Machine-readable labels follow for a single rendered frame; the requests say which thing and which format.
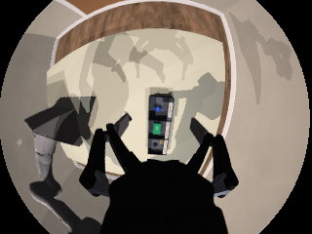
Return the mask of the black rack of bins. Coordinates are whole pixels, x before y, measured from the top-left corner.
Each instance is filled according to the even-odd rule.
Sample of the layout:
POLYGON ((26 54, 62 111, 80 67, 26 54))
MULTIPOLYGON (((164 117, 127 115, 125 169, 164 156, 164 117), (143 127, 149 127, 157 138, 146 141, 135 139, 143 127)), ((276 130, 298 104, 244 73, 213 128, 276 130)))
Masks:
POLYGON ((167 154, 171 122, 173 120, 174 103, 175 103, 174 97, 150 96, 150 98, 148 98, 149 143, 147 142, 147 154, 151 155, 167 154), (157 105, 159 105, 161 108, 159 112, 155 110, 155 107, 157 105), (159 135, 153 135, 154 122, 161 122, 161 130, 159 135), (163 140, 164 143, 160 143, 160 140, 163 140), (157 147, 153 147, 153 143, 156 143, 157 147))

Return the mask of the small blue cube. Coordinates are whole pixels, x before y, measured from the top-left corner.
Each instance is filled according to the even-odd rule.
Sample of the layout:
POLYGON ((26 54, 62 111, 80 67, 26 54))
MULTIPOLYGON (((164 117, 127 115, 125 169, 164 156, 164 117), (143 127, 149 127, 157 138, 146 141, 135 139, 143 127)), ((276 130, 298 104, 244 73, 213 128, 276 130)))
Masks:
POLYGON ((157 107, 155 107, 155 109, 156 109, 157 112, 159 112, 161 110, 159 105, 157 107))

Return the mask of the green nine-volt battery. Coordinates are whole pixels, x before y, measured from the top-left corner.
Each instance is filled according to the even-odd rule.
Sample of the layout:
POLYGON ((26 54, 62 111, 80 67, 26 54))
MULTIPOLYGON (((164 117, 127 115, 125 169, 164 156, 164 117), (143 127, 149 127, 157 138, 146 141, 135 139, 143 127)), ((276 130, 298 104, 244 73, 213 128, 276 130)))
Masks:
POLYGON ((154 122, 153 135, 159 135, 161 130, 161 122, 154 122))

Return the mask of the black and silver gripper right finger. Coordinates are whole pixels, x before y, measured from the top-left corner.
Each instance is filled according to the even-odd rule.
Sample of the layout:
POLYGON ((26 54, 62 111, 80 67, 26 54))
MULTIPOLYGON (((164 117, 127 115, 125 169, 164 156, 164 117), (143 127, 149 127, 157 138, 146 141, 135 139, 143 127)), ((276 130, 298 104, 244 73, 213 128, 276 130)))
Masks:
POLYGON ((214 136, 209 133, 196 118, 191 118, 189 129, 200 143, 200 146, 187 165, 177 175, 175 188, 186 190, 191 185, 205 160, 209 147, 212 147, 214 197, 225 197, 239 184, 239 180, 232 169, 223 136, 214 136))

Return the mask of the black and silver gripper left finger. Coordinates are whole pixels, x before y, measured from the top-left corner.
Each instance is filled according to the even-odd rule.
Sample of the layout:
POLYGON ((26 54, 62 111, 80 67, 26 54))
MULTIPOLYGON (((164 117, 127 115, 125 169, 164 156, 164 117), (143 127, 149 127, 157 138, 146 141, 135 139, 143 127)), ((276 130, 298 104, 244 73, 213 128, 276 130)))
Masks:
POLYGON ((114 125, 106 124, 107 131, 96 129, 88 163, 79 177, 80 183, 95 197, 109 197, 109 181, 105 175, 105 143, 111 148, 124 173, 130 172, 142 190, 150 191, 156 186, 156 176, 139 161, 133 151, 130 151, 121 139, 129 127, 129 114, 124 114, 114 125), (116 131, 115 131, 116 130, 116 131))

